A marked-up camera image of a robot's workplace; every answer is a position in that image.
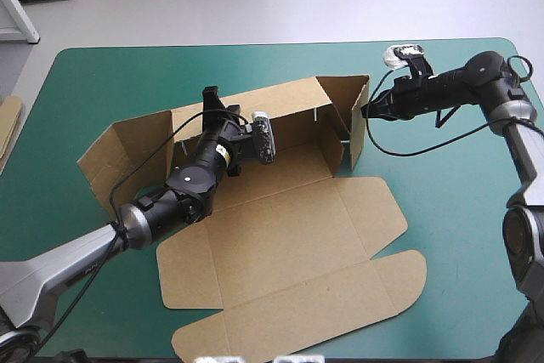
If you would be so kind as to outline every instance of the cardboard flap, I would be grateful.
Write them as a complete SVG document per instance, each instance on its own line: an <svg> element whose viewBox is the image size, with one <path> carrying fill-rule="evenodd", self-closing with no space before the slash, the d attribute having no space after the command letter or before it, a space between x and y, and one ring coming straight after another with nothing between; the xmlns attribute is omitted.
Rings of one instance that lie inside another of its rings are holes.
<svg viewBox="0 0 544 363"><path fill-rule="evenodd" d="M156 252L157 263L162 266L159 279L171 283L167 291L162 291L164 305L177 308L179 298L183 298L195 309L222 309L207 229L201 224L193 224L173 238L175 241L171 243L175 242L175 245L160 245ZM176 280L169 276L173 271Z"/></svg>
<svg viewBox="0 0 544 363"><path fill-rule="evenodd" d="M8 96L0 105L0 158L8 148L23 103L19 97Z"/></svg>
<svg viewBox="0 0 544 363"><path fill-rule="evenodd" d="M368 76L317 77L348 129L350 166L353 170L363 149L365 122L360 108L368 100Z"/></svg>
<svg viewBox="0 0 544 363"><path fill-rule="evenodd" d="M301 149L308 147L293 148L289 162L300 159L309 165L307 156L298 154ZM402 212L380 178L326 178L290 187L291 176L286 172L273 179L284 179L284 190L223 207L157 248L162 296L169 308L206 308L200 299L180 290L182 286L199 288L198 292L209 286L217 293L215 275L208 267L179 272L179 265L193 264L187 246L197 241L196 229L207 231L209 247L201 240L199 251L212 254L213 262L208 260L207 265L214 266L226 309L368 260L406 229Z"/></svg>
<svg viewBox="0 0 544 363"><path fill-rule="evenodd" d="M241 94L221 97L223 104L241 105L241 114L250 122L254 111L265 111L270 118L288 116L308 108L319 108L329 105L331 100L315 77L284 82L271 87L254 89ZM202 103L193 104L172 110L173 128L183 121L202 111ZM191 139L202 132L202 119L197 118L176 135L176 142Z"/></svg>
<svg viewBox="0 0 544 363"><path fill-rule="evenodd" d="M184 361L228 350L261 363L395 316L421 293L424 258L409 251L377 263L354 264L182 327L174 350Z"/></svg>
<svg viewBox="0 0 544 363"><path fill-rule="evenodd" d="M170 111L115 122L77 161L102 207L110 213L111 188L137 167L172 132ZM164 182L172 160L172 141L161 149L116 194L117 202L131 201L150 184Z"/></svg>
<svg viewBox="0 0 544 363"><path fill-rule="evenodd" d="M422 294L427 279L425 257L414 250L372 260L397 314L410 308Z"/></svg>
<svg viewBox="0 0 544 363"><path fill-rule="evenodd" d="M408 223L381 178L337 178L337 191L368 257L374 257L401 236Z"/></svg>

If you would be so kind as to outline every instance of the green tabletop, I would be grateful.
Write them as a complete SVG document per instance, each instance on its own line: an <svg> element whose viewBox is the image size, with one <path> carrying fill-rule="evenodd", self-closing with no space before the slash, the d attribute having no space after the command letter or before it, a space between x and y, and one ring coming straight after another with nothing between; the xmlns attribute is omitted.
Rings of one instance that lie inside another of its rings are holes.
<svg viewBox="0 0 544 363"><path fill-rule="evenodd" d="M30 258L107 223L76 160L111 122L195 103L206 85L219 85L220 93L228 95L316 74L357 73L369 73L376 84L387 70L382 53L394 43L406 42L63 51L0 178L0 259ZM435 72L464 65L484 50L516 54L500 38L419 43ZM541 114L535 90L529 83L524 88ZM408 151L483 121L478 107L467 106L440 130L434 128L432 114L411 122L374 120L372 126L383 145ZM525 304L502 243L505 203L519 187L504 141L484 130L413 158L385 156L366 143L353 173L344 166L340 174L377 175L387 181L409 229L380 255L419 250L427 258L427 285L400 316L311 352L406 358L493 353ZM73 294L72 289L63 297L61 309ZM131 251L103 269L42 354L85 348L95 356L172 356L173 332L212 313L166 309L155 247Z"/></svg>

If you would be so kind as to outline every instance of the cardboard box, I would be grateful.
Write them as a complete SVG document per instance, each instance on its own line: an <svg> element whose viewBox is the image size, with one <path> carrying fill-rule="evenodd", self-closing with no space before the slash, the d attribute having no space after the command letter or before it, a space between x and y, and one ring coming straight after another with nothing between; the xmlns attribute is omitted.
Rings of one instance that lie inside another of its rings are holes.
<svg viewBox="0 0 544 363"><path fill-rule="evenodd" d="M172 309L223 309L180 328L185 361L243 355L265 362L397 315L421 294L425 259L408 251L371 260L406 230L379 178L335 179L349 143L362 150L368 77L311 77L223 98L242 114L267 111L278 156L225 178L214 214L157 249L163 301ZM201 104L117 122L79 161L107 208L111 186ZM198 140L194 122L124 188L119 202L160 183Z"/></svg>

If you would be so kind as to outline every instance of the white floor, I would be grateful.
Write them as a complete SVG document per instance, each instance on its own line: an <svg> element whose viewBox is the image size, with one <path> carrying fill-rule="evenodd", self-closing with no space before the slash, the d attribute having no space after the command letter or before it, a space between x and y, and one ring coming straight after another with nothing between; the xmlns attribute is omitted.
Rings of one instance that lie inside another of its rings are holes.
<svg viewBox="0 0 544 363"><path fill-rule="evenodd" d="M13 91L25 115L60 50L96 46L505 37L533 61L544 95L544 0L56 0L25 10L42 36Z"/></svg>

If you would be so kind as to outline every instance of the brown cardboard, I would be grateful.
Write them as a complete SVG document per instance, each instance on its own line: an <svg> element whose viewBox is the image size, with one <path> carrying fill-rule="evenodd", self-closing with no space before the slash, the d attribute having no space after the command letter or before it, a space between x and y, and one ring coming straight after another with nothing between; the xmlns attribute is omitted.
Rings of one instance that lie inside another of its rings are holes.
<svg viewBox="0 0 544 363"><path fill-rule="evenodd" d="M421 294L425 259L370 258L405 229L380 178L328 177L215 212L157 249L168 308L224 309L177 330L176 353L265 362L397 315Z"/></svg>
<svg viewBox="0 0 544 363"><path fill-rule="evenodd" d="M8 96L0 105L0 159L3 158L19 119L22 101L19 97Z"/></svg>
<svg viewBox="0 0 544 363"><path fill-rule="evenodd" d="M383 180L334 179L349 143L353 167L362 150L368 76L311 77L222 98L242 115L267 111L278 156L243 165L224 178L214 214L157 248L168 308L223 309L182 327L173 347L198 355L271 360L397 315L422 291L426 265L409 251L371 260L406 229ZM79 166L100 203L201 104L111 125ZM117 196L161 182L187 160L201 132L192 122Z"/></svg>
<svg viewBox="0 0 544 363"><path fill-rule="evenodd" d="M348 100L356 100L360 94L368 92L368 76L336 77L336 81L332 78L329 77L326 84L327 87L334 86L337 89L335 95L340 93L338 90L342 88L343 83L347 85ZM316 138L320 138L318 127L334 129L336 133L334 141L330 138L328 141L321 140L322 143L327 142L332 149L331 144L339 145L341 139L349 139L350 131L341 119L341 116L349 116L349 113L344 112L349 104L335 106L319 80L320 77L310 77L285 82L224 97L222 101L225 105L240 104L241 114L247 118L251 118L253 111L268 112L273 118L278 150L316 141ZM136 167L183 121L201 109L201 104L194 104L110 125L78 161L100 204L111 213L108 198L113 185L130 169ZM357 128L352 133L362 132L363 128ZM171 166L178 165L186 157L179 143L184 142L186 150L190 150L200 133L201 118L197 118L138 171L134 178L130 178L123 185L116 194L117 202L130 201L143 186L162 182L170 172ZM334 153L334 157L326 156L326 160L330 169L336 170L341 152L331 150L330 153ZM350 153L352 163L359 154L360 151Z"/></svg>

